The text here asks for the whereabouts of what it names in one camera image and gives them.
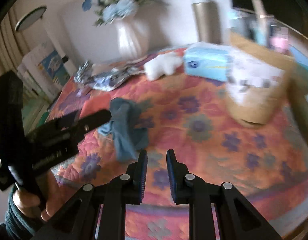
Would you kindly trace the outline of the plaid blue stuffed toy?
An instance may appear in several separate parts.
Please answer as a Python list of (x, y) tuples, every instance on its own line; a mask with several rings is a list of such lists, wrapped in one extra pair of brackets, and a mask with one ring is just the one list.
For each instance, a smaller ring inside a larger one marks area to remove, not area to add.
[(93, 72), (93, 63), (87, 60), (82, 64), (76, 74), (74, 75), (74, 82), (78, 84), (85, 84), (90, 80)]

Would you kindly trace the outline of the teal blue cloth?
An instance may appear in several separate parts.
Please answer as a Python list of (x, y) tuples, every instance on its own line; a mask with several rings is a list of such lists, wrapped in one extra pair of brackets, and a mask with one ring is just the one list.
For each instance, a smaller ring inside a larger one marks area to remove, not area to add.
[(149, 145), (148, 129), (137, 127), (141, 108), (132, 100), (115, 98), (110, 102), (110, 112), (111, 120), (97, 132), (112, 136), (117, 161), (136, 160), (138, 152)]

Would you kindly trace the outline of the blue patterned cloth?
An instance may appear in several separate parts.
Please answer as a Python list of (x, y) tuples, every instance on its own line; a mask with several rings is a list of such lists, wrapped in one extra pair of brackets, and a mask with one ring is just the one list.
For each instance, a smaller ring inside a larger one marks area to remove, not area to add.
[(123, 85), (133, 76), (144, 74), (141, 66), (145, 63), (148, 56), (136, 60), (136, 62), (127, 62), (123, 68), (113, 68), (108, 72), (102, 72), (91, 76), (91, 82), (88, 84), (94, 90), (105, 92), (113, 91)]

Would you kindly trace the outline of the books with blue cover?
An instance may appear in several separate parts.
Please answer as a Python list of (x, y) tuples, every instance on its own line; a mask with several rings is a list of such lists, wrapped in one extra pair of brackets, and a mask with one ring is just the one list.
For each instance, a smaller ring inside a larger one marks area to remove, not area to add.
[(34, 90), (53, 101), (70, 79), (63, 61), (51, 41), (36, 46), (27, 53), (18, 71)]

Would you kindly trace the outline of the dark teal left sleeve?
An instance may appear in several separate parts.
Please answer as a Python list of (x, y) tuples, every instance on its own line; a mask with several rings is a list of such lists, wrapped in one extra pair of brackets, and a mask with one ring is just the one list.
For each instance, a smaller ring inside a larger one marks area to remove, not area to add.
[(5, 215), (5, 228), (11, 239), (31, 239), (44, 225), (38, 218), (26, 217), (14, 204), (13, 194), (16, 192), (13, 186), (8, 198), (8, 208)]

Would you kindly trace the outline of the floral orange tablecloth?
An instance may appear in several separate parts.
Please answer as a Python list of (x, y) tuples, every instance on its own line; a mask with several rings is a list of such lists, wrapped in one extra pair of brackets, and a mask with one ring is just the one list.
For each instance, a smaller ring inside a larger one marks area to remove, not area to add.
[(206, 182), (231, 182), (281, 236), (308, 218), (308, 147), (289, 103), (265, 126), (245, 128), (227, 113), (223, 83), (179, 68), (154, 82), (133, 77), (108, 93), (81, 90), (69, 81), (49, 118), (93, 111), (101, 98), (117, 97), (138, 103), (139, 125), (149, 133), (145, 195), (142, 204), (127, 207), (127, 239), (188, 238), (188, 207), (175, 205), (171, 197), (169, 149)]

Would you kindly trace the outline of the white ribbed vase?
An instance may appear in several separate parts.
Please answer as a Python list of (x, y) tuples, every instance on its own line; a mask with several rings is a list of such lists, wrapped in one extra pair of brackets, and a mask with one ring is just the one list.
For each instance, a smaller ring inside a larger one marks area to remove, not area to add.
[(118, 50), (122, 59), (129, 62), (142, 61), (147, 56), (149, 40), (146, 34), (139, 31), (135, 25), (134, 16), (114, 20), (118, 36)]

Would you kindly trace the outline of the white plush toy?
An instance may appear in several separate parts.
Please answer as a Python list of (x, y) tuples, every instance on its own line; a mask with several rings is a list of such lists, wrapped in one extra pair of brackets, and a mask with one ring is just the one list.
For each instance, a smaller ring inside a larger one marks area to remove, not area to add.
[(176, 69), (183, 63), (181, 56), (175, 52), (159, 54), (144, 64), (144, 72), (149, 81), (158, 80), (161, 76), (174, 75)]

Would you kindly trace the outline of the light blue tissue pack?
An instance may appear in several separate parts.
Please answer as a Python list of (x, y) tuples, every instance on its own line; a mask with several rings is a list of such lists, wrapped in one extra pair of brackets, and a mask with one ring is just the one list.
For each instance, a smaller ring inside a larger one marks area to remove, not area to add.
[(188, 75), (226, 82), (229, 46), (198, 42), (184, 51), (183, 61)]

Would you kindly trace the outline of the brown paper bucket container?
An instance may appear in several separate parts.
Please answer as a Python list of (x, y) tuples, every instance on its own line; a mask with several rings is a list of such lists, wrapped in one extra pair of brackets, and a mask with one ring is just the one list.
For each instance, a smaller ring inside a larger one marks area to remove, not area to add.
[(226, 107), (240, 125), (261, 127), (281, 106), (296, 62), (233, 31), (230, 42)]

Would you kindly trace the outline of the steel thermos bottle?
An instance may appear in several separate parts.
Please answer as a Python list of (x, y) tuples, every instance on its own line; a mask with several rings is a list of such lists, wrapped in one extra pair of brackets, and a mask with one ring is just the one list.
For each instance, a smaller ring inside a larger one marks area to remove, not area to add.
[(194, 12), (198, 40), (221, 44), (221, 24), (218, 5), (214, 0), (190, 0)]

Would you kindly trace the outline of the round wall lamp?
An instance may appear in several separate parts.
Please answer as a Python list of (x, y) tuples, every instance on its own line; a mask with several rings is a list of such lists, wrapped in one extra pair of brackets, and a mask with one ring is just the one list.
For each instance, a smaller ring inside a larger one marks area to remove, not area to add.
[(38, 20), (43, 18), (44, 13), (47, 10), (46, 5), (42, 5), (30, 11), (28, 14), (24, 15), (20, 20), (18, 20), (17, 24), (15, 25), (15, 31), (21, 32), (28, 29)]

